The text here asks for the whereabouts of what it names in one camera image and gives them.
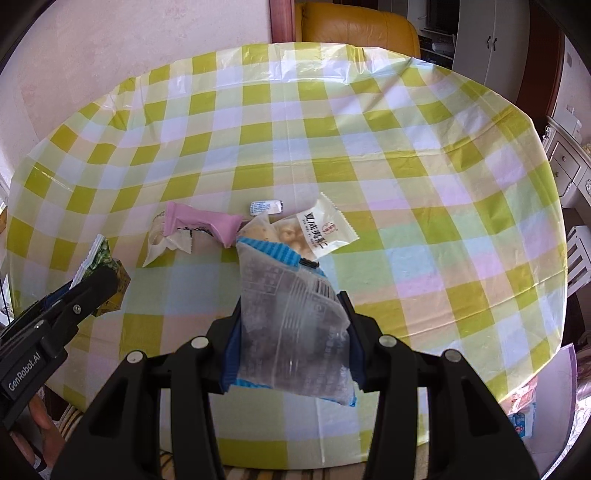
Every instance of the drawer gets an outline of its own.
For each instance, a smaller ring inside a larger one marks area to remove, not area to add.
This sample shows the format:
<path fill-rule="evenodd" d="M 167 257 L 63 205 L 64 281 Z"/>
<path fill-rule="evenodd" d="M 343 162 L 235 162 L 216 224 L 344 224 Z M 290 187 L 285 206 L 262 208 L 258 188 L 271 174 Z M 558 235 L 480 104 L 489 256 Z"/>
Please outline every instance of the drawer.
<path fill-rule="evenodd" d="M 552 175 L 554 175 L 554 181 L 556 182 L 556 188 L 558 189 L 558 196 L 562 197 L 569 188 L 570 177 L 562 169 L 556 160 L 550 160 L 550 168 L 552 169 Z"/>
<path fill-rule="evenodd" d="M 573 179 L 579 170 L 579 164 L 574 157 L 566 150 L 564 145 L 560 142 L 556 143 L 552 158 L 563 168 L 568 176 Z"/>
<path fill-rule="evenodd" d="M 577 188 L 583 194 L 587 203 L 591 205 L 591 168 L 587 169 Z"/>

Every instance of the wooden door frame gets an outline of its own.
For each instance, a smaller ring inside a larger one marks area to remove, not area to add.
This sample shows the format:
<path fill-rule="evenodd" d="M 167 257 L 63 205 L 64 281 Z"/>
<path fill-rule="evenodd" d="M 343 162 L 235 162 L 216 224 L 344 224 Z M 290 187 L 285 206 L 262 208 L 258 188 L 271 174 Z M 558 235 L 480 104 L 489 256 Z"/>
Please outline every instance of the wooden door frame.
<path fill-rule="evenodd" d="M 269 0 L 271 42 L 296 41 L 294 0 Z"/>

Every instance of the dresser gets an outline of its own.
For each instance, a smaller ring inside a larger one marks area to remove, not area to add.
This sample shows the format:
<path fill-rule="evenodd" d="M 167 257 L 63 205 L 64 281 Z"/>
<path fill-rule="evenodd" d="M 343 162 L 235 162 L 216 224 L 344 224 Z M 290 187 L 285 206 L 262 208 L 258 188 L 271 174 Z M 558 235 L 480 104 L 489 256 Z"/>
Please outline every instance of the dresser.
<path fill-rule="evenodd" d="M 591 158 L 552 117 L 542 138 L 562 208 L 573 207 L 577 192 L 591 205 Z"/>

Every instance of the brown leather chair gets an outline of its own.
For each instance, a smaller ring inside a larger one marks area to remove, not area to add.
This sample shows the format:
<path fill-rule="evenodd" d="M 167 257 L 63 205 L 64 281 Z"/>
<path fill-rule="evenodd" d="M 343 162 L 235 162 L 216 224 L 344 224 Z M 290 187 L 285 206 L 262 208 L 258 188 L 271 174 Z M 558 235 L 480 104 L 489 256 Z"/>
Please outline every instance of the brown leather chair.
<path fill-rule="evenodd" d="M 417 31 L 406 18 L 370 8 L 329 3 L 295 5 L 295 40 L 382 47 L 421 57 Z"/>

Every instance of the table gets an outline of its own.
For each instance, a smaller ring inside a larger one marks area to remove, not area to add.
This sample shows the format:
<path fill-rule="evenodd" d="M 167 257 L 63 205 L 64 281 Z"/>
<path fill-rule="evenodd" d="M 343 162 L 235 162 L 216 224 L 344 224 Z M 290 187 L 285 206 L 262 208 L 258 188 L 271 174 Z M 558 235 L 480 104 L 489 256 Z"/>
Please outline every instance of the table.
<path fill-rule="evenodd" d="M 70 279 L 97 233 L 132 278 L 121 311 L 80 324 L 50 387 L 85 408 L 130 350 L 171 352 L 232 311 L 236 251 L 205 234 L 193 254 L 141 268 L 166 201 L 247 215 L 253 200 L 280 199 L 289 215 L 320 191 L 360 237 L 321 266 L 385 333 L 419 351 L 457 348 L 499 400 L 557 352 L 564 226 L 530 119 L 380 48 L 253 45 L 126 80 L 19 166 L 7 238 L 17 310 Z M 372 394 L 356 408 L 239 387 L 212 397 L 223 461 L 253 468 L 362 461 L 375 407 Z"/>

